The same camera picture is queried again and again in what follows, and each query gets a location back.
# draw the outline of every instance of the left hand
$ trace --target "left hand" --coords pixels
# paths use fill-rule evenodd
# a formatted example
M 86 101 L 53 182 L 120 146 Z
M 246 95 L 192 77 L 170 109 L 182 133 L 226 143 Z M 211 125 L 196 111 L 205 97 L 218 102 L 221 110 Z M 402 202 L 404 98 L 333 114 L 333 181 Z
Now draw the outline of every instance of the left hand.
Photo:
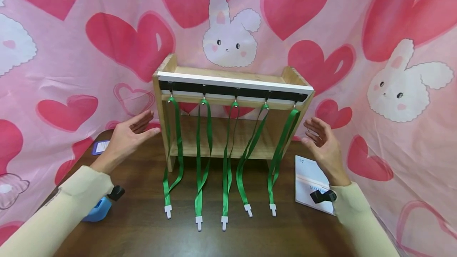
M 140 115 L 116 125 L 108 147 L 90 167 L 98 172 L 111 173 L 142 143 L 160 133 L 160 128 L 144 131 L 153 118 L 154 112 L 146 110 Z

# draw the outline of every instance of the arm sleeve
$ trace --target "arm sleeve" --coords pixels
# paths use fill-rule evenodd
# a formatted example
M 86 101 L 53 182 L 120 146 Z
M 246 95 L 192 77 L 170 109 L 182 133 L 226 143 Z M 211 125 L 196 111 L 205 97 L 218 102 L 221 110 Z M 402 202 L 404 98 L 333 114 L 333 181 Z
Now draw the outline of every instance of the arm sleeve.
M 0 256 L 54 255 L 70 232 L 113 187 L 108 175 L 81 167 L 0 247 Z
M 330 186 L 330 189 L 337 196 L 336 201 L 333 202 L 334 214 L 348 231 L 357 256 L 399 256 L 355 182 L 346 187 Z

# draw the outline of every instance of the wooden table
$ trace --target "wooden table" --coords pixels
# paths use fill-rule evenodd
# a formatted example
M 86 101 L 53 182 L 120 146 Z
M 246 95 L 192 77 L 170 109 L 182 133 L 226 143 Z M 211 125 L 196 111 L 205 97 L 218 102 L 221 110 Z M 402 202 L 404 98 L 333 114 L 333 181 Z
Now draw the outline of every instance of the wooden table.
M 109 139 L 111 132 L 97 140 Z M 90 165 L 89 148 L 69 173 Z M 244 211 L 235 178 L 229 203 L 229 223 L 222 232 L 222 160 L 213 159 L 204 188 L 203 230 L 195 224 L 195 159 L 186 158 L 184 178 L 171 193 L 172 219 L 163 212 L 162 178 L 165 154 L 160 136 L 154 137 L 111 175 L 126 193 L 105 220 L 79 224 L 56 256 L 353 256 L 346 232 L 336 217 L 295 202 L 294 155 L 308 156 L 292 142 L 274 187 L 278 216 L 268 206 L 265 161 L 244 167 L 244 186 L 253 218 Z M 232 161 L 232 171 L 237 160 Z M 177 167 L 170 180 L 177 176 Z

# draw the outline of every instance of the right hand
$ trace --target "right hand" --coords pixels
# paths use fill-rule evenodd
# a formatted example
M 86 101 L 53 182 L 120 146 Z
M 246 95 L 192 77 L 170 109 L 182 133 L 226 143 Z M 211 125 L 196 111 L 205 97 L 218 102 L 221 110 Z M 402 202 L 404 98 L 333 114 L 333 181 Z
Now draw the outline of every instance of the right hand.
M 340 143 L 333 134 L 330 125 L 317 117 L 306 119 L 306 136 L 301 139 L 303 145 L 313 153 L 316 162 L 328 178 L 330 185 L 345 187 L 351 184 L 344 170 Z

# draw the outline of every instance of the pink fabric backdrop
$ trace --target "pink fabric backdrop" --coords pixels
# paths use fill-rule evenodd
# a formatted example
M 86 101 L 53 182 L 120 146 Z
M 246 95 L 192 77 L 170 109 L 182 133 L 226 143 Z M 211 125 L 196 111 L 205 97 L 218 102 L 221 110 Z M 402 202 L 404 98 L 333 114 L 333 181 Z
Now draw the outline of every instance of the pink fabric backdrop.
M 100 132 L 156 108 L 151 75 L 175 52 L 191 67 L 297 68 L 316 89 L 306 117 L 332 125 L 398 245 L 453 255 L 457 0 L 227 2 L 0 0 L 0 242 Z

